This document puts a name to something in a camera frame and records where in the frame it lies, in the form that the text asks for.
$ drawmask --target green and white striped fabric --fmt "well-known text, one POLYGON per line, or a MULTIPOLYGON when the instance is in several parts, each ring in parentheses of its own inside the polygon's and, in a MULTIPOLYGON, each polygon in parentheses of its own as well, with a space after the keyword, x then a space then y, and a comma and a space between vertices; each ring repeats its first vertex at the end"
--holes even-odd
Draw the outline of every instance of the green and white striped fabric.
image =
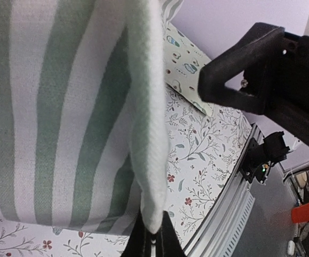
POLYGON ((164 28, 166 29, 169 22, 179 11, 184 0, 159 0, 161 5, 161 14, 164 28))
POLYGON ((129 233, 141 188, 159 229, 159 14, 152 0, 0 0, 0 218, 129 233))

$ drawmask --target screw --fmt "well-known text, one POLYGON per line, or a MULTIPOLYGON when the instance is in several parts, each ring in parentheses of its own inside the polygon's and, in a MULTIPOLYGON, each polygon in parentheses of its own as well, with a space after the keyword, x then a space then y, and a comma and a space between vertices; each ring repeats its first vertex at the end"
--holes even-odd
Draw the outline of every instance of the screw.
POLYGON ((241 81, 241 87, 246 88, 248 86, 248 81, 246 79, 243 79, 241 81))

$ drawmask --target floral patterned surface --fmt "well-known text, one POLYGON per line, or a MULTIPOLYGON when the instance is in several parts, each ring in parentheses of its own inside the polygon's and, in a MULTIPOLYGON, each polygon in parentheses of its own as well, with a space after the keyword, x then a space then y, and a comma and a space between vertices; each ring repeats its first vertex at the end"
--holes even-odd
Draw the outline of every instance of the floral patterned surface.
MULTIPOLYGON (((170 87, 166 124, 171 142, 166 209, 184 247, 227 182, 251 127, 231 108, 215 105, 205 116, 170 87)), ((127 240, 0 220, 0 257, 117 257, 127 240)))

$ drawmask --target gray metal surface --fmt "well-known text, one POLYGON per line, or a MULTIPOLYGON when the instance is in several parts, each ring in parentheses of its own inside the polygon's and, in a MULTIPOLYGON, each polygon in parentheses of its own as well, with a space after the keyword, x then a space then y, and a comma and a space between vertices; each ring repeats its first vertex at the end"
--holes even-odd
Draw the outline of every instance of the gray metal surface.
MULTIPOLYGON (((262 135, 256 125, 253 126, 249 136, 249 138, 252 137, 261 143, 262 135)), ((231 240, 232 234, 230 231, 236 226, 237 215, 241 214, 251 187, 238 171, 240 161, 244 156, 245 149, 248 147, 248 142, 249 140, 217 202, 184 248, 187 256, 216 256, 213 254, 221 253, 224 243, 231 240)))
POLYGON ((220 257, 232 256, 242 232, 245 229, 254 202, 255 198, 248 192, 246 193, 246 197, 238 202, 238 208, 236 208, 233 213, 227 213, 227 215, 233 215, 233 218, 226 218, 226 220, 230 220, 230 222, 223 223, 223 227, 220 228, 223 232, 222 236, 217 238, 217 243, 214 244, 213 247, 208 247, 206 249, 204 255, 220 257))
POLYGON ((295 231, 291 209, 297 199, 291 187, 283 184, 280 165, 271 169, 266 185, 254 181, 251 193, 256 200, 232 256, 287 256, 288 241, 295 231))

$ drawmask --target patterned paper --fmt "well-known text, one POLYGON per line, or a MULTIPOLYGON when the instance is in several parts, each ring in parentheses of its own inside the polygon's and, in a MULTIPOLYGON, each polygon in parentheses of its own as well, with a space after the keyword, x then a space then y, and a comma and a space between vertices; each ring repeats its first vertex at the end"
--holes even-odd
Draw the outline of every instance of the patterned paper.
MULTIPOLYGON (((184 247, 227 182, 251 127, 231 108, 217 107, 205 116, 170 87, 166 108, 171 142, 167 211, 184 247)), ((117 257, 127 240, 0 220, 0 257, 117 257)))
POLYGON ((200 69, 211 60, 171 23, 164 36, 165 82, 204 114, 211 116, 215 104, 205 103, 197 93, 200 69))

